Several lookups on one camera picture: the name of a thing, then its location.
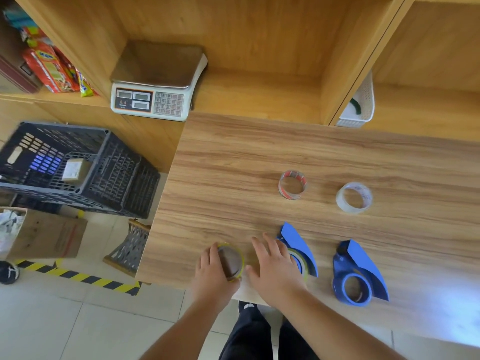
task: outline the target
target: blue tape dispenser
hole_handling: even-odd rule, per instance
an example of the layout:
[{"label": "blue tape dispenser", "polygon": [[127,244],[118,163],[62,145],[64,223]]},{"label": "blue tape dispenser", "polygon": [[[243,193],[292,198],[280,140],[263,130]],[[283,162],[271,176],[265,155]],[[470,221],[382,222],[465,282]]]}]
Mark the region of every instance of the blue tape dispenser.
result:
[{"label": "blue tape dispenser", "polygon": [[290,223],[285,222],[283,224],[277,238],[288,248],[290,255],[295,259],[303,278],[306,279],[309,274],[318,277],[317,263],[315,262],[314,255],[297,230],[295,230]]},{"label": "blue tape dispenser", "polygon": [[[345,290],[349,278],[356,278],[360,286],[360,295],[350,298]],[[387,285],[365,250],[354,240],[342,241],[333,256],[333,291],[337,299],[351,306],[366,306],[372,296],[389,301]]]}]

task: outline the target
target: yellow black warning tape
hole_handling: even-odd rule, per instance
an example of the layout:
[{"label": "yellow black warning tape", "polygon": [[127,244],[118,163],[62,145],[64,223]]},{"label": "yellow black warning tape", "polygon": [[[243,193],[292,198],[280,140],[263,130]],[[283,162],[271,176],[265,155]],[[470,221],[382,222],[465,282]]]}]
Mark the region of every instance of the yellow black warning tape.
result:
[{"label": "yellow black warning tape", "polygon": [[94,286],[107,288],[109,290],[128,293],[130,296],[136,296],[142,286],[142,283],[139,281],[136,281],[135,284],[123,284],[111,279],[100,278],[98,276],[85,274],[82,272],[74,272],[73,270],[62,269],[58,267],[57,262],[55,262],[53,265],[46,265],[40,262],[33,262],[29,260],[16,260],[15,264],[19,268],[25,270],[67,278],[81,283],[93,284]]}]

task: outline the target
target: black pants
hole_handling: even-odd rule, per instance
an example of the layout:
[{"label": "black pants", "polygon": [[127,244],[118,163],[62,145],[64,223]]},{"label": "black pants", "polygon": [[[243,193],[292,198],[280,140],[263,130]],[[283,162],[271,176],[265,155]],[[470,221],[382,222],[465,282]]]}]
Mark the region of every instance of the black pants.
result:
[{"label": "black pants", "polygon": [[[318,360],[302,336],[285,321],[280,328],[278,360]],[[245,308],[223,347],[219,360],[273,360],[270,325],[258,308]]]}]

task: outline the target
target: black shoe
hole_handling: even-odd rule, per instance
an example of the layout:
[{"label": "black shoe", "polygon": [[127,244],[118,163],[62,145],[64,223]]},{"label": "black shoe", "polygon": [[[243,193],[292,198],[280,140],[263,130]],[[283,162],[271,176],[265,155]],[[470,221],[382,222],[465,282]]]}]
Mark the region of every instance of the black shoe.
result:
[{"label": "black shoe", "polygon": [[18,279],[20,269],[8,261],[0,261],[0,283],[12,284]]},{"label": "black shoe", "polygon": [[255,303],[243,302],[243,301],[239,300],[238,301],[238,313],[239,314],[245,309],[245,306],[248,306],[247,308],[250,308],[250,307],[258,308],[258,306]]}]

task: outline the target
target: person's right hand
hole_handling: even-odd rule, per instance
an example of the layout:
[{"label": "person's right hand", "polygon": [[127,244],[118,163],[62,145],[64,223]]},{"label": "person's right hand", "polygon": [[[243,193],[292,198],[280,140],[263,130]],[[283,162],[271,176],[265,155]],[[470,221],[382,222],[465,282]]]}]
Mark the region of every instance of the person's right hand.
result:
[{"label": "person's right hand", "polygon": [[270,306],[282,311],[292,295],[308,290],[295,260],[290,256],[287,246],[263,233],[268,250],[256,237],[251,238],[260,263],[260,275],[247,265],[245,270],[251,285]]}]

